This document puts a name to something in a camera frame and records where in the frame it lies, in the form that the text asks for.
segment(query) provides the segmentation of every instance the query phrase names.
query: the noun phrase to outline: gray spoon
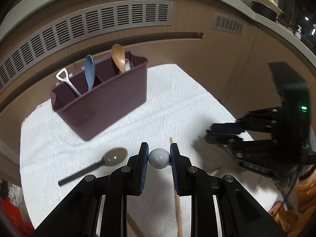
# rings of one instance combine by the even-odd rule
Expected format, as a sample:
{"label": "gray spoon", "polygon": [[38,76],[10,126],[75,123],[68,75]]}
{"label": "gray spoon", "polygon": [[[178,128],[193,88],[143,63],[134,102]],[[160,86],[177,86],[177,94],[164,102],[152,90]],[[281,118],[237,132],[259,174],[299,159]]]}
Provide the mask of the gray spoon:
{"label": "gray spoon", "polygon": [[69,183],[83,175],[89,174],[91,171],[94,171],[98,169],[101,166],[115,166],[118,165],[119,163],[123,162],[125,158],[127,157],[127,150],[123,147],[119,148],[114,148],[112,150],[109,150],[107,153],[105,153],[102,157],[102,159],[99,162],[96,162],[92,164],[91,166],[88,166],[87,168],[66,177],[63,180],[60,180],[58,182],[59,186],[63,186],[66,183]]}
{"label": "gray spoon", "polygon": [[86,81],[88,84],[88,91],[91,91],[95,79],[95,63],[90,54],[88,54],[86,56],[86,59],[84,60],[84,74],[86,76]]}

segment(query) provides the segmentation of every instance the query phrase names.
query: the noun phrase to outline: orange cloth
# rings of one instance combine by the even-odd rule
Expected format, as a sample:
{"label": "orange cloth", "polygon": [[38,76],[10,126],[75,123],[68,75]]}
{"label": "orange cloth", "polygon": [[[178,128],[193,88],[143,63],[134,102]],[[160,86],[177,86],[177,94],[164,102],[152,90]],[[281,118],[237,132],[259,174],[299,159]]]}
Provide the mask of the orange cloth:
{"label": "orange cloth", "polygon": [[[288,237],[297,237],[316,209],[316,170],[310,177],[298,182],[294,189],[298,198],[297,211],[302,215],[285,211],[282,207],[274,218]],[[281,205],[282,202],[277,201],[269,214],[273,216]]]}

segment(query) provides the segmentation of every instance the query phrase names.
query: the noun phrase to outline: utensil holder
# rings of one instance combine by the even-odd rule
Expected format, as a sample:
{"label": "utensil holder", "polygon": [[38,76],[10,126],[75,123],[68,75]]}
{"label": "utensil holder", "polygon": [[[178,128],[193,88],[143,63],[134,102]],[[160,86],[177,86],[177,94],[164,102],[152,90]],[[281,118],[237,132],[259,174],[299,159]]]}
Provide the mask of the utensil holder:
{"label": "utensil holder", "polygon": [[84,141],[89,141],[147,98],[148,59],[125,52],[132,69],[120,73],[111,54],[95,61],[94,86],[88,92],[83,69],[70,81],[82,94],[77,96],[66,83],[51,88],[53,111]]}

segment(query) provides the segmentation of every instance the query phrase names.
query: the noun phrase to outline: spoon handle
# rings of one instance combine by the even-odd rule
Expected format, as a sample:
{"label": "spoon handle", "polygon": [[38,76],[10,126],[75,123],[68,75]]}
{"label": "spoon handle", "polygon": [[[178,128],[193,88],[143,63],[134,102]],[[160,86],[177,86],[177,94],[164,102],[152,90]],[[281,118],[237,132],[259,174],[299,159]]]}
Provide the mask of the spoon handle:
{"label": "spoon handle", "polygon": [[70,82],[70,80],[68,80],[66,83],[71,87],[72,90],[74,90],[76,95],[81,96],[81,93],[77,90],[77,88],[75,88],[75,86]]}
{"label": "spoon handle", "polygon": [[92,164],[91,166],[88,166],[85,169],[80,170],[79,172],[74,173],[73,175],[70,175],[70,176],[66,177],[65,179],[60,180],[58,182],[58,185],[59,186],[63,186],[64,184],[69,183],[69,182],[71,182],[73,180],[76,180],[77,178],[79,178],[79,177],[81,177],[83,175],[89,174],[91,171],[94,171],[94,170],[98,169],[100,166],[103,166],[103,165],[104,165],[103,160],[101,160],[99,162],[96,162],[96,163]]}

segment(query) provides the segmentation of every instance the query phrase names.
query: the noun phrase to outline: wooden chopstick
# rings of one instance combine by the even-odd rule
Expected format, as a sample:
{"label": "wooden chopstick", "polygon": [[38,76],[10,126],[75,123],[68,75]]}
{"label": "wooden chopstick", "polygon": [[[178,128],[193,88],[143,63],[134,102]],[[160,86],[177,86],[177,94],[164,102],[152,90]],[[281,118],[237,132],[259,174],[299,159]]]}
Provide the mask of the wooden chopstick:
{"label": "wooden chopstick", "polygon": [[145,237],[142,230],[138,227],[128,212],[126,212],[126,221],[137,237]]}
{"label": "wooden chopstick", "polygon": [[[172,139],[172,137],[170,137],[170,145],[172,143],[173,143],[173,139]],[[177,218],[177,224],[178,224],[178,237],[183,237],[180,198],[177,195],[176,190],[174,190],[174,198],[175,198],[175,202],[176,202],[176,218]]]}

